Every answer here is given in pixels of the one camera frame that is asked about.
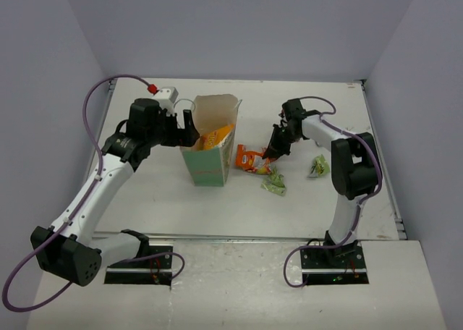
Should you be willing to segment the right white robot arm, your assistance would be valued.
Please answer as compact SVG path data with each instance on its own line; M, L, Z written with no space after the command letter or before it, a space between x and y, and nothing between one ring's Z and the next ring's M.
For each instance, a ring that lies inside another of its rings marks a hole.
M280 123L273 132L265 158L278 159L290 154L291 144L313 140L331 155L331 181L338 193L334 219L322 245L304 248L311 258L323 259L329 266L340 266L354 252L357 226L366 201L382 188L383 173L374 137L369 132L353 133L324 119L331 111L306 110L301 98L282 104Z

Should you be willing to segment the orange snack packet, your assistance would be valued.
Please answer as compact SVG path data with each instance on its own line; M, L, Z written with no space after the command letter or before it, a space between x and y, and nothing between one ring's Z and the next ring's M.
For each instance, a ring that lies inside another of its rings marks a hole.
M271 159L263 158L265 152L266 148L252 150L246 145L239 144L234 165L245 172L269 175L272 172L273 165Z

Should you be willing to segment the aluminium rail front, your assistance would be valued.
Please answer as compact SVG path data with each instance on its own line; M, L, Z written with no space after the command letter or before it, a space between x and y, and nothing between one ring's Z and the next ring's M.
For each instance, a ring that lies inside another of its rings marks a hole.
M110 238L119 232L96 232L93 239ZM265 236L230 236L230 235L204 235L204 234L155 234L145 233L152 241L201 241L201 242L227 242L227 243L258 243L258 242L308 242L309 237L265 237ZM359 239L361 241L391 241L392 238L377 237L374 239ZM407 233L398 231L398 239L408 240Z

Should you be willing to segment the yellow Lot 100 candy bag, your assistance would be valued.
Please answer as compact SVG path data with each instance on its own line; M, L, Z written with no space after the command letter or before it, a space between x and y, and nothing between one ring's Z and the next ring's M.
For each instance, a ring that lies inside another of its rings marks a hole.
M222 141L234 130L234 128L234 124L228 124L214 131L205 133L200 137L199 149L201 151L208 151L219 146Z

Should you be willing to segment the green candy packet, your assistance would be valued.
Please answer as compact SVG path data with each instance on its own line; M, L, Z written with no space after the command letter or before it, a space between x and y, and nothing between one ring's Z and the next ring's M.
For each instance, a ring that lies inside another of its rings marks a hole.
M286 195L284 176L274 167L271 173L262 181L261 188L278 196Z

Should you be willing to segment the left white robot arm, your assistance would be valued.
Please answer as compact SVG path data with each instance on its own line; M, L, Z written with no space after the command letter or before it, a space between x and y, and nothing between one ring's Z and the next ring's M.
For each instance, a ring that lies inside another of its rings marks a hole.
M144 266L150 259L148 237L125 229L101 241L93 233L120 187L135 173L156 145L192 147L200 137L192 111L177 115L152 98L138 98L128 119L120 122L102 149L95 171L68 208L49 227L36 227L30 241L40 268L84 287L100 269L129 261Z

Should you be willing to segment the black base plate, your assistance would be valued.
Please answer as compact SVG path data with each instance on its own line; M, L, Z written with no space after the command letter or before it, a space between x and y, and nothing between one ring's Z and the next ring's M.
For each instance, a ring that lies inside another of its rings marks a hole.
M170 287L173 258L166 252L172 251L172 245L150 245L144 256L161 253L159 257L146 261L115 263L106 269L104 284Z
M323 246L323 242L311 240L310 248L300 252L304 286L369 283L360 242L337 249L318 249L318 246Z

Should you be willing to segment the light green snack packet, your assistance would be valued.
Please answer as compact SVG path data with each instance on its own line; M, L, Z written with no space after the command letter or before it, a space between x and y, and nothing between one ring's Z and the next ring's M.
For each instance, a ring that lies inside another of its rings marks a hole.
M309 178L324 177L330 173L330 166L323 154L316 156L311 163Z

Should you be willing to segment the green paper bag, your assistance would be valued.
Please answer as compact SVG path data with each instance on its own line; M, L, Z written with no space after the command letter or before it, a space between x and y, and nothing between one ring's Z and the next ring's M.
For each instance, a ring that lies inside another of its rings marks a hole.
M232 94L196 96L193 101L192 116L200 137L225 125L235 125L234 130L213 149L201 151L200 138L194 146L180 148L194 185L223 187L226 184L241 102Z

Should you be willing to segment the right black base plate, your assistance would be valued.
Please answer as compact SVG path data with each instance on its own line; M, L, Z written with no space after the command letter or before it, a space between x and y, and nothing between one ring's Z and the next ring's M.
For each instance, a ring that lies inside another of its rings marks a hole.
M360 242L337 249L318 249L318 246L323 246L323 242L311 240L310 248L300 252L304 286L369 283Z

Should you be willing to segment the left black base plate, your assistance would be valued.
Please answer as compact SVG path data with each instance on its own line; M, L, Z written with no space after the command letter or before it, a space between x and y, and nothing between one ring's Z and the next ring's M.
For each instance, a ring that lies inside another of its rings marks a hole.
M150 245L144 256L161 253L159 257L146 261L115 263L106 269L104 284L170 287L173 258L166 252L172 251L172 245Z

